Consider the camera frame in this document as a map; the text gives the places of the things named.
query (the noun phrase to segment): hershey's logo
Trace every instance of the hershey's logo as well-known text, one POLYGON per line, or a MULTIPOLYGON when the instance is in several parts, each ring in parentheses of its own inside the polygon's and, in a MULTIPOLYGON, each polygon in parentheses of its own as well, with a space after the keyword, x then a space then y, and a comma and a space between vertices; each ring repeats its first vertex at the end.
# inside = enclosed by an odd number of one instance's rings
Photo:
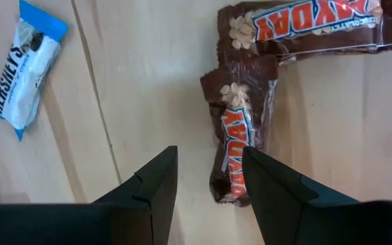
POLYGON ((0 79, 0 114, 3 113, 5 100, 7 99, 7 95, 12 87, 12 82, 18 69, 19 64, 16 61, 19 61, 22 56, 22 50, 18 47, 13 47, 12 45, 0 79))

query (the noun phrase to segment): brown wrapper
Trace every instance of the brown wrapper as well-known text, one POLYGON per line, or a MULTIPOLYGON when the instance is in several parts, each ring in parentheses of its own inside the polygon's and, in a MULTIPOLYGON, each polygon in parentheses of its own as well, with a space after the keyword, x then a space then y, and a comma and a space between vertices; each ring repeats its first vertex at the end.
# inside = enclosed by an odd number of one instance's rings
POLYGON ((241 151, 245 145, 264 150, 277 81, 276 58, 270 55, 224 63, 201 78, 220 142, 210 176, 219 203, 250 204, 240 171, 241 151), (230 120, 231 115, 241 119, 230 120))
MULTIPOLYGON (((292 33, 290 36, 276 37, 275 35, 269 41, 259 41, 257 34, 261 32, 258 31, 257 24, 255 24, 259 16, 264 16, 265 13, 273 12, 274 10, 285 10, 286 4, 291 6, 295 3, 313 2, 312 4, 315 5, 318 1, 242 2, 235 6, 222 8, 218 11, 218 33, 220 39, 218 41, 217 54, 219 63, 273 54, 276 55, 281 65, 289 61, 305 59, 317 53, 376 54, 385 50, 392 50, 392 0, 364 0, 367 2, 366 14, 375 18, 375 23, 372 24, 363 24, 357 27, 350 26, 350 28, 341 31, 331 31, 331 27, 313 29, 302 33, 290 31, 289 33, 292 33), (248 27, 242 28, 239 24, 231 22, 231 20, 234 21, 238 18, 245 18, 247 22, 249 17, 246 14, 249 12, 253 14, 252 20, 248 24, 254 32, 248 27), (235 32, 231 33, 233 25, 239 25, 240 30, 237 31, 238 29, 236 29, 235 32)), ((334 0, 331 2, 333 2, 331 4, 340 5, 341 2, 346 3, 348 0, 334 0)), ((359 18, 365 17, 355 16, 352 20, 359 18)))

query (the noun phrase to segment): wooden table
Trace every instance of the wooden table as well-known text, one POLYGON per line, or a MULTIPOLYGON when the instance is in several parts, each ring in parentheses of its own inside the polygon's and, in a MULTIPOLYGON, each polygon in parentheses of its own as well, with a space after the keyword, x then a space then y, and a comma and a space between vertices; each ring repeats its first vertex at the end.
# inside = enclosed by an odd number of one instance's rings
MULTIPOLYGON (((0 121, 0 200, 89 202, 178 145, 171 244, 263 244, 251 208, 215 204, 216 141, 199 77, 234 0, 33 0, 69 24, 37 122, 0 121)), ((18 18, 0 0, 0 73, 18 18)), ((392 199, 392 52, 283 67, 267 151, 360 200, 392 199)))

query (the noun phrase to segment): plastic wrapper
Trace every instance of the plastic wrapper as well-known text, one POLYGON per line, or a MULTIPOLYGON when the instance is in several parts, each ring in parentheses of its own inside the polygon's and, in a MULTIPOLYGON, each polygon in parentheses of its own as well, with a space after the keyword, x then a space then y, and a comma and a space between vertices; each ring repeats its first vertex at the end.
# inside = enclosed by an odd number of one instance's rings
POLYGON ((20 20, 0 79, 0 119, 7 120, 22 139, 35 120, 40 91, 60 50, 67 25, 19 1, 20 20))
POLYGON ((274 56, 225 63, 201 78, 220 142, 210 176, 210 189, 219 203, 250 203, 242 151, 245 146, 265 148, 277 82, 274 56))
POLYGON ((218 11, 218 61, 392 50, 392 0, 243 2, 218 11))

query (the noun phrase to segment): white candy wrapper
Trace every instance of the white candy wrapper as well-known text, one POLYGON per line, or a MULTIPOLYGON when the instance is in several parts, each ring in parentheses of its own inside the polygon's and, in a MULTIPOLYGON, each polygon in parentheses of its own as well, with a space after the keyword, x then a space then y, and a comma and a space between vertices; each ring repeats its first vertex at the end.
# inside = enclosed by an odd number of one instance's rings
POLYGON ((0 119, 22 139, 35 120, 44 78, 60 50, 67 25, 19 1, 20 20, 0 79, 0 119))

